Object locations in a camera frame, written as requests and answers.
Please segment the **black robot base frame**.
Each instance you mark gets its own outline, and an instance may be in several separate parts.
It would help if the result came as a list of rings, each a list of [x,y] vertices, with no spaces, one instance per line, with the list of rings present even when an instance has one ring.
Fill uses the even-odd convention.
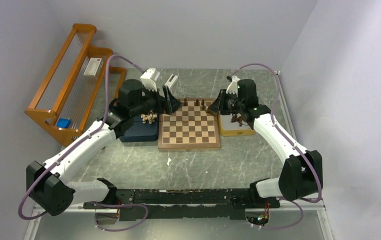
[[[245,220],[246,210],[278,209],[276,197],[261,198],[250,188],[118,189],[108,204],[121,204],[121,221],[148,219],[228,218]]]

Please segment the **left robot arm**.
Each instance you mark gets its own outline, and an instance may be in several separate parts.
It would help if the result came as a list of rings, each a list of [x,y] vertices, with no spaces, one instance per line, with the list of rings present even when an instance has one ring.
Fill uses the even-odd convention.
[[[72,177],[97,152],[124,136],[134,125],[135,117],[148,113],[171,115],[182,106],[167,86],[162,90],[164,95],[146,89],[140,80],[126,80],[118,89],[118,96],[85,133],[44,163],[33,161],[27,166],[27,195],[51,216],[74,204],[114,206],[118,202],[117,188],[111,182],[101,177],[73,182]]]

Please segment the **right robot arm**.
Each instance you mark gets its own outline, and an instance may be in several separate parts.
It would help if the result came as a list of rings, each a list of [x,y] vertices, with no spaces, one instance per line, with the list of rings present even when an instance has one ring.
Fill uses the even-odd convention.
[[[261,207],[268,198],[288,201],[304,200],[322,192],[322,156],[317,150],[307,150],[277,121],[265,104],[259,103],[256,84],[252,79],[228,77],[230,84],[221,89],[216,100],[207,108],[208,113],[237,116],[262,136],[282,162],[279,177],[256,181],[248,194],[254,207]]]

